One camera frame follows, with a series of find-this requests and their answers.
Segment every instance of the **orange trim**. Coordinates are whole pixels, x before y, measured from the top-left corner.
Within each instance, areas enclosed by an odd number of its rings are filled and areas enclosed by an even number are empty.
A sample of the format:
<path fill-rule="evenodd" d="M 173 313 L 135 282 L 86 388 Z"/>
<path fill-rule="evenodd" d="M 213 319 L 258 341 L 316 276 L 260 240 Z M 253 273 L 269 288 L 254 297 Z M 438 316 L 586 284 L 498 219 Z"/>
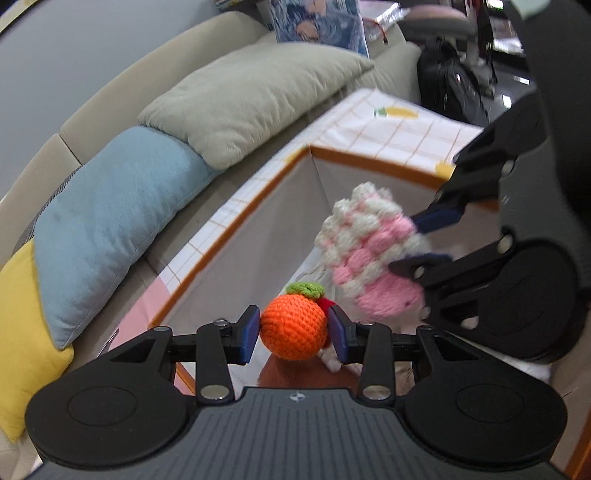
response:
<path fill-rule="evenodd" d="M 591 478 L 591 413 L 579 437 L 579 442 L 564 473 L 573 480 L 587 480 Z"/>
<path fill-rule="evenodd" d="M 195 379 L 191 376 L 183 364 L 177 364 L 177 375 L 183 381 L 187 388 L 195 395 Z"/>
<path fill-rule="evenodd" d="M 424 170 L 401 165 L 398 163 L 386 162 L 377 160 L 372 157 L 364 157 L 362 155 L 351 154 L 346 152 L 339 152 L 324 147 L 310 146 L 312 155 L 319 160 L 338 163 L 340 165 L 347 165 L 349 167 L 361 168 L 363 170 L 374 171 L 390 177 L 397 177 L 399 179 L 418 183 L 424 187 L 438 190 L 441 188 L 446 180 L 438 175 L 428 173 Z M 487 210 L 498 210 L 499 204 L 496 200 L 487 200 L 486 202 L 479 202 L 478 205 Z"/>
<path fill-rule="evenodd" d="M 251 215 L 252 212 L 261 204 L 261 202 L 279 185 L 279 182 L 283 180 L 286 175 L 291 172 L 294 167 L 300 162 L 302 158 L 310 153 L 309 147 L 304 147 L 297 153 L 293 160 L 290 161 L 284 168 L 272 179 L 265 187 L 258 193 L 258 195 L 252 200 L 252 202 L 236 217 L 236 219 L 228 226 L 228 228 L 220 235 L 212 247 L 207 253 L 201 258 L 201 260 L 193 267 L 187 277 L 181 282 L 179 287 L 174 291 L 170 298 L 164 304 L 164 307 L 156 314 L 156 316 L 149 323 L 148 328 L 153 328 L 160 325 L 166 315 L 169 314 L 170 310 L 177 303 L 177 300 L 185 293 L 189 285 L 195 279 L 195 276 L 203 270 L 209 262 L 215 257 L 215 255 L 222 249 L 228 240 L 234 235 L 236 230 L 244 223 L 244 221 Z"/>

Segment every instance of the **crocheted toy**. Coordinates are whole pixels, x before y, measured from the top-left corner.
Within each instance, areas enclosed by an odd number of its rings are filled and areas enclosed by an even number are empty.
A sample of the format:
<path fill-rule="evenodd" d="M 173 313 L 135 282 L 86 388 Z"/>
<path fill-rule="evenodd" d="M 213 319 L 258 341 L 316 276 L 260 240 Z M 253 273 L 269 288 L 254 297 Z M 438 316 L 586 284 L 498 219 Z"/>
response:
<path fill-rule="evenodd" d="M 326 313 L 334 302 L 317 283 L 297 282 L 273 299 L 261 315 L 261 340 L 285 360 L 307 360 L 327 346 Z"/>
<path fill-rule="evenodd" d="M 392 316 L 422 300 L 418 284 L 388 270 L 394 260 L 430 251 L 389 190 L 372 183 L 355 187 L 350 200 L 335 203 L 315 244 L 334 283 L 365 313 Z"/>

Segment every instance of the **book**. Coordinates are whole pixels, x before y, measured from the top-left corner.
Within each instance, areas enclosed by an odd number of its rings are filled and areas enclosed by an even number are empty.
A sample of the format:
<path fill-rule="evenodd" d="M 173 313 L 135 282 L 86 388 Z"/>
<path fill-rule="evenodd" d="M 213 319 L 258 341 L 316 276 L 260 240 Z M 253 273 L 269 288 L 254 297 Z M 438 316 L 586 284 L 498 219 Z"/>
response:
<path fill-rule="evenodd" d="M 308 41 L 369 57 L 357 0 L 271 0 L 277 41 Z"/>

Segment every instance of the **sofa cushion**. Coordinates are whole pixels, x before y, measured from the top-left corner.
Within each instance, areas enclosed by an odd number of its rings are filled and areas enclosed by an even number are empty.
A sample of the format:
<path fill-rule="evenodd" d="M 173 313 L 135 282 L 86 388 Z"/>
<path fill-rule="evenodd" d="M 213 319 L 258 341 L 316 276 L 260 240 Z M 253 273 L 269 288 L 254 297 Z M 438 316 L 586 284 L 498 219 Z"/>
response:
<path fill-rule="evenodd" d="M 43 316 L 34 261 L 34 240 L 0 271 L 0 428 L 16 442 L 25 429 L 31 397 L 58 379 L 74 357 L 53 345 Z"/>
<path fill-rule="evenodd" d="M 146 127 L 121 133 L 76 173 L 35 227 L 56 347 L 80 335 L 156 234 L 218 174 L 188 145 Z"/>
<path fill-rule="evenodd" d="M 196 70 L 139 115 L 213 168 L 239 161 L 374 63 L 309 43 L 261 43 Z"/>
<path fill-rule="evenodd" d="M 137 125 L 138 114 L 158 95 L 266 32 L 240 12 L 226 12 L 189 28 L 101 88 L 66 121 L 61 136 L 80 163 L 87 163 L 122 131 Z"/>

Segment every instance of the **yellow lemon print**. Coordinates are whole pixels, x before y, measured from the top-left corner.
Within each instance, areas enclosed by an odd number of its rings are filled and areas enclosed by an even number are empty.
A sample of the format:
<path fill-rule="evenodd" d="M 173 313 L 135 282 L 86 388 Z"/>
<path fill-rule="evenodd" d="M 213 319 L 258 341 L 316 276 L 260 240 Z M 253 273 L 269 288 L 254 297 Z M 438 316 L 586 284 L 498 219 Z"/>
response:
<path fill-rule="evenodd" d="M 401 116 L 403 118 L 418 118 L 418 113 L 401 106 L 384 106 L 374 110 L 374 116 Z"/>
<path fill-rule="evenodd" d="M 452 177 L 456 166 L 453 163 L 439 162 L 435 165 L 435 173 L 443 180 L 449 180 Z"/>

